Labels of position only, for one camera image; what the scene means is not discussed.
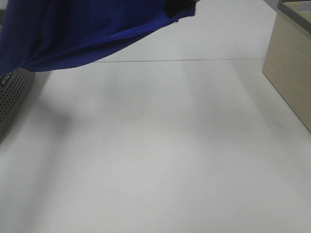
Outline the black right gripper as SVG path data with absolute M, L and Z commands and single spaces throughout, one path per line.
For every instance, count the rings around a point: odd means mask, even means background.
M 165 12 L 168 17 L 174 17 L 180 12 L 193 7 L 195 0 L 167 0 L 165 3 Z

